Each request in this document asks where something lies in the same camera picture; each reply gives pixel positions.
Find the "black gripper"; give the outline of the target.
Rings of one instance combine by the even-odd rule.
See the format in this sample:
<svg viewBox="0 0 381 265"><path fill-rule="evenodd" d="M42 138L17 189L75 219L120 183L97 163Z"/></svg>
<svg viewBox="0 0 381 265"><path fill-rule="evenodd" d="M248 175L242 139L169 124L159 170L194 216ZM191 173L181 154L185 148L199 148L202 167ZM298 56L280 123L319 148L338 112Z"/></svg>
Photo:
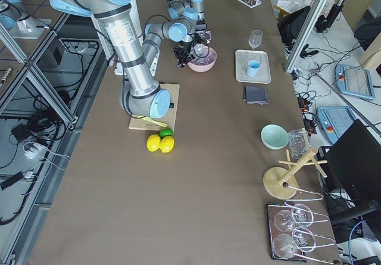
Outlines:
<svg viewBox="0 0 381 265"><path fill-rule="evenodd" d="M179 42L179 44L173 48L174 56L177 60L177 67L183 68L188 62L194 60L196 56L191 53L192 42Z"/></svg>
<svg viewBox="0 0 381 265"><path fill-rule="evenodd" d="M197 22L196 33L202 42L210 43L212 41L211 30L208 29L205 21Z"/></svg>

